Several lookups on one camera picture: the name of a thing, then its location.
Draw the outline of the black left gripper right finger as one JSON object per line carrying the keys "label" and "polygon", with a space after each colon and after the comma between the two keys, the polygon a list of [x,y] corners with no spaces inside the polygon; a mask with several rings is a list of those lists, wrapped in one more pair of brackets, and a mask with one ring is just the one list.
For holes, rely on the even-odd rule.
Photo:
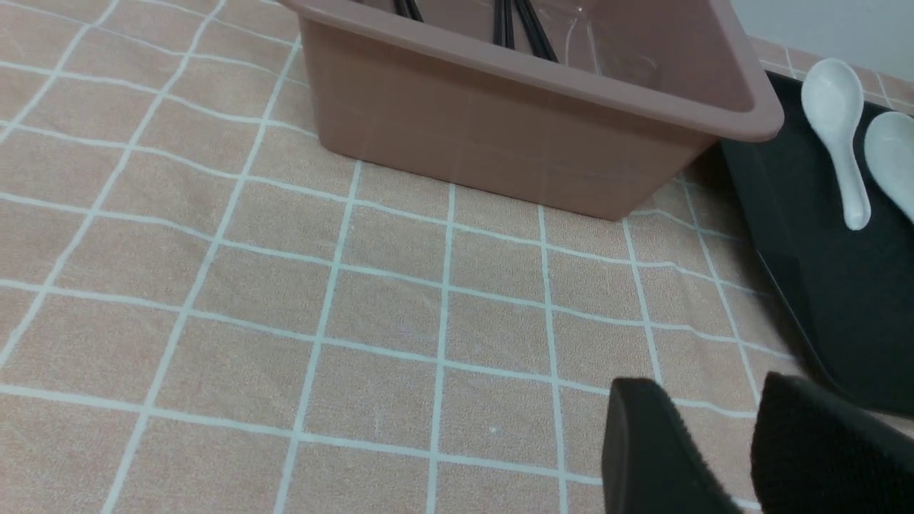
{"label": "black left gripper right finger", "polygon": [[913,443],[805,378],[767,374],[750,446],[764,513],[910,513]]}

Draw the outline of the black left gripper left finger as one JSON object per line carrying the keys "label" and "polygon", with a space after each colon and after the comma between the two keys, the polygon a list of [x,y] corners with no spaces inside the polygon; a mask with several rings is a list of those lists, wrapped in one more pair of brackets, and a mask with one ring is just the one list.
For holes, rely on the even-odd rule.
{"label": "black left gripper left finger", "polygon": [[614,378],[601,458],[607,513],[740,513],[650,378]]}

